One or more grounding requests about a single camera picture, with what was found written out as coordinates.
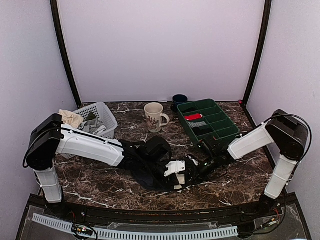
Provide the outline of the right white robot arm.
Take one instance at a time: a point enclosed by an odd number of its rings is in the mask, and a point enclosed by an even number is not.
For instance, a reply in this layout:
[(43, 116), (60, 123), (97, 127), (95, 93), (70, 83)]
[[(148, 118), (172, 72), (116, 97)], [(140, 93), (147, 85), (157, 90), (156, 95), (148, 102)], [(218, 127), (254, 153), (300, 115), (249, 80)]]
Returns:
[(244, 156), (275, 144), (279, 159), (262, 194), (265, 198), (255, 205), (255, 213), (266, 217), (275, 208), (276, 200), (292, 180), (299, 164), (310, 150), (312, 130), (302, 117), (278, 109), (256, 128), (223, 146), (208, 160), (198, 166), (198, 174), (205, 177), (221, 166), (235, 163)]

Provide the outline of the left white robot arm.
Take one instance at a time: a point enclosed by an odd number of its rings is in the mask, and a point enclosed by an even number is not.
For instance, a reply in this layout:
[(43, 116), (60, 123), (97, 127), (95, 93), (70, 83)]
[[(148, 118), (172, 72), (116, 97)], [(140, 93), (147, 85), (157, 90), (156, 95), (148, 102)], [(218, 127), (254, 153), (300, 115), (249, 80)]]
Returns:
[(32, 131), (22, 165), (33, 169), (51, 210), (60, 218), (67, 218), (71, 208), (63, 201), (54, 167), (57, 154), (129, 170), (141, 186), (152, 191), (180, 191), (187, 183), (186, 162), (171, 160), (171, 146), (162, 137), (138, 142), (107, 139), (63, 123), (62, 116), (54, 113)]

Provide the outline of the navy underwear white waistband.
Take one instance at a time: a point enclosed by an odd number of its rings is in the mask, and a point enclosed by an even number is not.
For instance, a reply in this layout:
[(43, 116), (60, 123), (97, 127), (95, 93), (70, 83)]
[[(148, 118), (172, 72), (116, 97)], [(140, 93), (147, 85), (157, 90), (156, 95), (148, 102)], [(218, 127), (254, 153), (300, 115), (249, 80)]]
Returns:
[(146, 167), (138, 167), (132, 169), (130, 172), (134, 180), (144, 189), (149, 191), (174, 193), (181, 192), (186, 188), (181, 184), (173, 185), (170, 182), (167, 182), (162, 174), (157, 174), (157, 172)]

